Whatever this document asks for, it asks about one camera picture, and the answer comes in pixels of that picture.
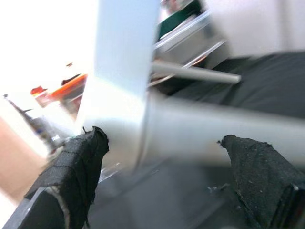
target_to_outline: silver bar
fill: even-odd
[[[207,26],[210,23],[209,18],[210,12],[207,10],[206,12],[200,14],[198,17],[194,18],[190,22],[181,26],[180,28],[176,28],[174,31],[170,32],[165,38],[161,39],[159,42],[155,44],[155,50],[157,52],[166,52],[171,49],[175,44],[181,42],[192,33],[197,30]]]
[[[195,59],[189,61],[184,67],[188,68],[210,56],[209,61],[207,63],[208,66],[205,66],[206,69],[212,69],[219,65],[222,61],[228,58],[227,44],[225,40],[220,40],[211,48],[205,50]]]
[[[186,79],[208,80],[221,83],[238,83],[241,80],[240,75],[223,73],[203,68],[189,67],[185,68],[182,65],[154,61],[152,63],[152,70],[157,73],[172,73],[176,77],[183,77]]]
[[[146,158],[175,156],[230,163],[216,142],[225,135],[268,142],[294,165],[305,165],[305,121],[152,95]]]

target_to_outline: black fabric padding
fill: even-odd
[[[304,174],[266,142],[228,135],[221,145],[231,159],[237,194],[263,228],[269,228],[276,215],[289,210],[289,190],[304,184]]]
[[[215,70],[240,74],[241,83],[196,81],[174,97],[305,118],[305,52],[236,62],[225,61]]]
[[[95,197],[102,158],[108,151],[106,134],[95,126],[92,131],[70,139],[25,198],[31,199],[39,187],[57,186],[70,212],[70,228],[81,229]]]

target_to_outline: dark surface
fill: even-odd
[[[228,167],[171,160],[119,172],[96,189],[92,229],[259,228],[239,201]]]
[[[31,200],[23,199],[3,229],[65,229],[57,199],[39,188]]]
[[[236,85],[173,79],[157,88],[192,101],[305,118],[305,52],[227,60],[215,70],[241,74]]]
[[[282,221],[296,209],[292,205],[304,199],[300,190],[305,184],[304,174],[266,142],[228,135],[221,145],[231,160],[234,189],[252,215],[263,228],[282,228]]]

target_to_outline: green object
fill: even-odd
[[[160,33],[159,33],[158,41],[160,40],[161,37],[163,37],[168,32],[172,31],[183,21],[185,21],[187,18],[189,18],[194,14],[195,15],[201,14],[201,4],[199,0],[192,1],[182,10],[174,13],[173,15],[162,21],[160,25]]]

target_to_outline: white wall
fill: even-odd
[[[0,93],[60,85],[93,58],[97,0],[0,1]]]
[[[35,135],[17,110],[2,98],[0,98],[0,121],[4,121],[37,155],[42,158],[48,155],[49,152],[44,143]]]
[[[205,0],[231,56],[305,49],[303,0]]]

